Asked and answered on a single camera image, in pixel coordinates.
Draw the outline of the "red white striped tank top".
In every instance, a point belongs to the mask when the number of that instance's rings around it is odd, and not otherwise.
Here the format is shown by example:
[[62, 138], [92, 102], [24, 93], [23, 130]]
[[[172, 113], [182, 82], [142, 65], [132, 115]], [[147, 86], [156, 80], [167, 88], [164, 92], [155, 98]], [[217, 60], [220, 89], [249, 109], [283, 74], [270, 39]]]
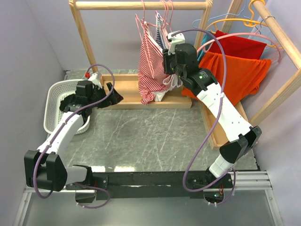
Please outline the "red white striped tank top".
[[141, 50], [138, 65], [138, 91], [141, 103], [147, 105], [153, 101], [161, 101], [168, 92], [169, 85], [164, 84], [167, 75], [163, 68], [162, 48], [151, 34], [151, 28], [147, 22], [139, 23]]

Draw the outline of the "pink wire hanger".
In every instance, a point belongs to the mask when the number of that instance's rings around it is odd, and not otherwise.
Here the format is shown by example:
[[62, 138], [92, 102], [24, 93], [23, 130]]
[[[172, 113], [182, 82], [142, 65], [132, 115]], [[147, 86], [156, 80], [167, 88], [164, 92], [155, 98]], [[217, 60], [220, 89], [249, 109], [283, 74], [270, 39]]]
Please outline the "pink wire hanger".
[[140, 51], [140, 64], [144, 64], [145, 69], [147, 68], [149, 70], [149, 74], [151, 78], [154, 78], [154, 69], [153, 69], [153, 63], [151, 60], [151, 52], [149, 47], [149, 23], [145, 21], [145, 3], [142, 0], [143, 4], [143, 17], [140, 18], [137, 14], [135, 14], [135, 22], [136, 26], [138, 28], [140, 40], [141, 40], [141, 51]]

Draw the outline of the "black tank top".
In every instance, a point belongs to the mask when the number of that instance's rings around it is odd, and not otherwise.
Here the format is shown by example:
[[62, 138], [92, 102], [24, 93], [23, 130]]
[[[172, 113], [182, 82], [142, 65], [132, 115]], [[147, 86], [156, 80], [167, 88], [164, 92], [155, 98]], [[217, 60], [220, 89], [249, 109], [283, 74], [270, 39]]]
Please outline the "black tank top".
[[70, 95], [66, 96], [63, 100], [61, 100], [60, 106], [59, 106], [60, 111], [68, 112], [68, 110], [70, 108], [70, 104], [73, 102], [74, 97], [75, 97], [75, 94], [70, 94]]

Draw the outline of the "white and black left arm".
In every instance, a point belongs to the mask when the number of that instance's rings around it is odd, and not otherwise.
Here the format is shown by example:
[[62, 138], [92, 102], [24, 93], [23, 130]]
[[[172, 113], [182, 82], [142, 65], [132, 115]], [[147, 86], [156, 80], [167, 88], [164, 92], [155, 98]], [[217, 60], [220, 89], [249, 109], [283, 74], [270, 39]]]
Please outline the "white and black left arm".
[[36, 151], [27, 151], [24, 156], [25, 179], [36, 193], [40, 189], [61, 191], [65, 185], [78, 183], [83, 189], [93, 186], [91, 168], [82, 165], [66, 167], [59, 152], [66, 150], [78, 129], [91, 115], [93, 108], [116, 105], [123, 97], [115, 90], [115, 82], [108, 82], [109, 92], [103, 86], [89, 80], [80, 80], [73, 94], [60, 103], [63, 116], [48, 139]]

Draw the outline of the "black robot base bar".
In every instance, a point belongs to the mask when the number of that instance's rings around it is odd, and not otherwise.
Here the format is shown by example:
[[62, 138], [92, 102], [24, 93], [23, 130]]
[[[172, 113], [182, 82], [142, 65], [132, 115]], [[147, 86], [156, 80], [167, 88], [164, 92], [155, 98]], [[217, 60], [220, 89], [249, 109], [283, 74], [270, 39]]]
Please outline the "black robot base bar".
[[85, 190], [76, 195], [80, 203], [91, 203], [93, 200], [106, 200], [108, 195], [88, 186], [98, 187], [110, 193], [111, 198], [170, 198], [189, 197], [203, 199], [204, 192], [189, 192], [182, 186], [183, 171], [166, 172], [94, 172], [93, 179], [80, 185], [72, 183], [66, 190]]

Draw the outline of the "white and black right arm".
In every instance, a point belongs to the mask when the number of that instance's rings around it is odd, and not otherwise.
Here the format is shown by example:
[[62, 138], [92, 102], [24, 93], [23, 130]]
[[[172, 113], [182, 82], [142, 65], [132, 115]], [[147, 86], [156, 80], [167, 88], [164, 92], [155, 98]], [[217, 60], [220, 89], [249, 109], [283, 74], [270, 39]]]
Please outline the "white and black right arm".
[[218, 119], [226, 134], [228, 142], [220, 147], [219, 156], [206, 170], [207, 184], [217, 187], [222, 183], [222, 174], [252, 149], [262, 131], [239, 114], [210, 70], [198, 67], [197, 51], [191, 44], [176, 44], [164, 49], [163, 67], [167, 74], [180, 77], [184, 87]]

